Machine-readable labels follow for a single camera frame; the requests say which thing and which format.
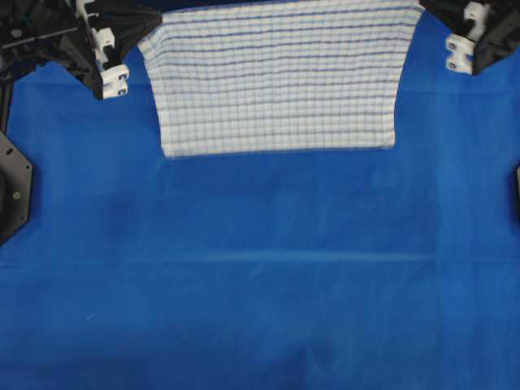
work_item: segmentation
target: blue cloth surface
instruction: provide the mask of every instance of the blue cloth surface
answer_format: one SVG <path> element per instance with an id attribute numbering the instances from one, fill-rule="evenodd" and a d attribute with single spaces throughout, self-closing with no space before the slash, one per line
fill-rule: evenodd
<path id="1" fill-rule="evenodd" d="M 0 249 L 0 390 L 520 388 L 520 58 L 423 15 L 385 151 L 167 161 L 142 57 L 15 87 L 32 218 Z"/>

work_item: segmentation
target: white plastic clamp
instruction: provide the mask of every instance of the white plastic clamp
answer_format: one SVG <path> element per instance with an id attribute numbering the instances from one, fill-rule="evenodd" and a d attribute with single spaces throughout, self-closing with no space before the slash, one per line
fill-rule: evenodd
<path id="1" fill-rule="evenodd" d="M 130 77 L 130 71 L 126 65 L 118 65 L 107 70 L 104 69 L 103 65 L 108 63 L 105 48 L 115 47 L 115 37 L 110 28 L 102 28 L 98 31 L 90 27 L 89 17 L 98 14 L 87 13 L 85 4 L 95 1 L 96 0 L 76 0 L 76 12 L 78 17 L 82 18 L 90 29 L 97 67 L 103 79 L 103 99 L 117 98 L 128 93 L 127 80 Z"/>
<path id="2" fill-rule="evenodd" d="M 486 22 L 491 11 L 489 4 L 470 2 L 464 10 L 464 19 L 473 20 L 474 27 L 467 37 L 451 34 L 446 39 L 446 49 L 452 52 L 446 61 L 446 67 L 450 71 L 473 74 L 473 57 L 476 42 L 486 31 Z"/>

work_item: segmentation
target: bolt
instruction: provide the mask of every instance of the bolt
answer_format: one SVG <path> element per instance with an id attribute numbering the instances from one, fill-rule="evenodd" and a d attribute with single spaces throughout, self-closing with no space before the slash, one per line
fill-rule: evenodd
<path id="1" fill-rule="evenodd" d="M 13 38 L 20 38 L 23 33 L 22 33 L 22 30 L 20 30 L 19 28 L 13 28 L 11 30 L 11 35 L 13 36 Z"/>

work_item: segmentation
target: plaid fabric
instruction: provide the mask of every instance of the plaid fabric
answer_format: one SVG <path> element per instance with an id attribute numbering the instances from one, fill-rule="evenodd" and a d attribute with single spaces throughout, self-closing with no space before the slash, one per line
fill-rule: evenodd
<path id="1" fill-rule="evenodd" d="M 141 44 L 166 156 L 392 147 L 415 0 L 175 11 Z"/>

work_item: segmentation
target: hexagonal black plate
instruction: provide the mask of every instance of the hexagonal black plate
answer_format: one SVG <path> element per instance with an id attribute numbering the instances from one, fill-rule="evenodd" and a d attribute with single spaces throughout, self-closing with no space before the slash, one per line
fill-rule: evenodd
<path id="1" fill-rule="evenodd" d="M 33 165 L 0 132 L 0 171 L 7 178 L 4 211 L 0 214 L 0 245 L 29 218 Z"/>

